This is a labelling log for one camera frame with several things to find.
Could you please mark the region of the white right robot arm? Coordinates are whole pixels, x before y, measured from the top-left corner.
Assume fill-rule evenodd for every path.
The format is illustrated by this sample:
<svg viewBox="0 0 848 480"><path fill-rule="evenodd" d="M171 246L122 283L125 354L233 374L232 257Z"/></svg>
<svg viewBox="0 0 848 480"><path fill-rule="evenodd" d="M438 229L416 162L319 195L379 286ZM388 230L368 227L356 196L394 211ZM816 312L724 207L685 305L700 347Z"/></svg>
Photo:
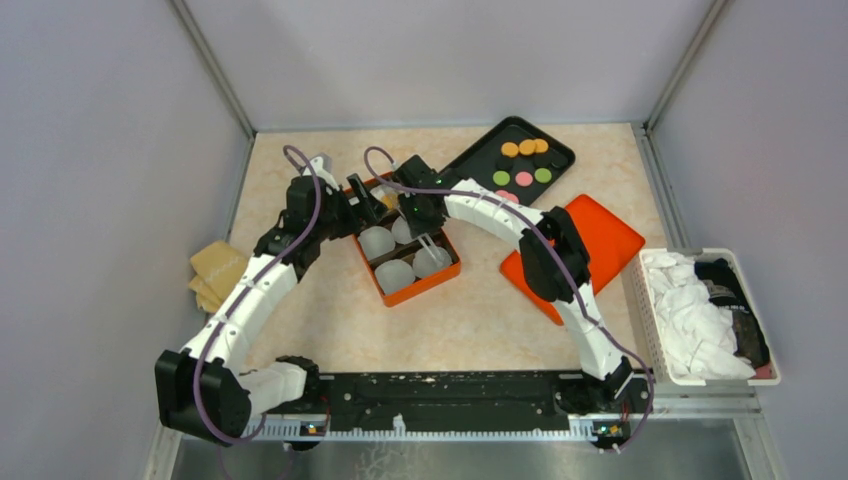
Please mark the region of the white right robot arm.
<svg viewBox="0 0 848 480"><path fill-rule="evenodd" d="M513 247L521 257L525 284L554 307L577 346L582 374L589 381L589 404L612 412L626 400L633 368L626 349L605 326L589 252L566 210L523 206L473 179L439 174L419 156L393 166L392 177L403 193L401 210L414 228L461 220Z"/></svg>

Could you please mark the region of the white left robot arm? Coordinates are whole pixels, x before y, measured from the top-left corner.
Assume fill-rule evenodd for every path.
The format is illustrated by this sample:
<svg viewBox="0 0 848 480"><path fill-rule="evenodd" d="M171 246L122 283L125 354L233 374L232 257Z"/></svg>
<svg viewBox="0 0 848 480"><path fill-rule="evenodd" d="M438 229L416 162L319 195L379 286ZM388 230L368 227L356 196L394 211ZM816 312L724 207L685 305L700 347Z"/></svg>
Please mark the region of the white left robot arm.
<svg viewBox="0 0 848 480"><path fill-rule="evenodd" d="M348 190L331 175L291 181L277 223L257 241L246 270L220 310L180 350L158 357L159 419L170 429L230 446L250 439L251 419L286 403L297 413L319 404L318 369L284 356L246 371L252 344L278 304L303 279L328 240L375 225L388 211L356 174Z"/></svg>

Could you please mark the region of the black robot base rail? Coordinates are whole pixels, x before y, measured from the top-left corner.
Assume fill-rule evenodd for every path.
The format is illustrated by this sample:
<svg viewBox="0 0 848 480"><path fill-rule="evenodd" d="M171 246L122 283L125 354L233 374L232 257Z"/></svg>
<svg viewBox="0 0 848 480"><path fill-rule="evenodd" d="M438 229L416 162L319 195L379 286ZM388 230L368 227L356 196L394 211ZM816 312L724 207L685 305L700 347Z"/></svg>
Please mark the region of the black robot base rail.
<svg viewBox="0 0 848 480"><path fill-rule="evenodd" d="M647 408L641 376L614 395L576 370L524 370L323 374L271 411L315 414L333 433L386 431L400 417L412 432L498 434L566 430L595 414L634 420Z"/></svg>

